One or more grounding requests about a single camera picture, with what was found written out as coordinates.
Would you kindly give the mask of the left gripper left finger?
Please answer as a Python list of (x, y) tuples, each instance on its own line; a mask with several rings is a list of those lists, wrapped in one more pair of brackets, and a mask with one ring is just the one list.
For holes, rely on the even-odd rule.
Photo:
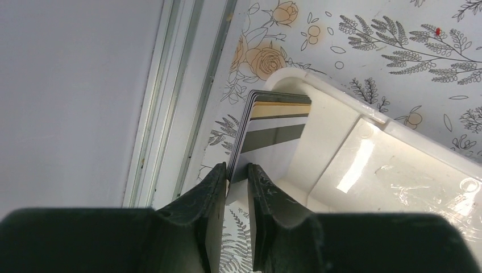
[(226, 163), (165, 207), (25, 208), (1, 221), (2, 272), (217, 272)]

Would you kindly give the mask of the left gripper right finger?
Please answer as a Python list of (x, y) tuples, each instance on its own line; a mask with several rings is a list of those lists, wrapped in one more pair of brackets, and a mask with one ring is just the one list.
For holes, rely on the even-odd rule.
[(460, 233), (426, 213), (315, 213), (249, 164), (259, 272), (480, 272)]

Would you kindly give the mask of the white plastic tray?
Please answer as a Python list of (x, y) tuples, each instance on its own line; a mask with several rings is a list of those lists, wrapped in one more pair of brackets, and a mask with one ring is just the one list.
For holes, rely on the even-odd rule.
[(301, 69), (275, 72), (265, 91), (311, 99), (278, 187), (315, 212), (439, 214), (481, 259), (479, 164)]

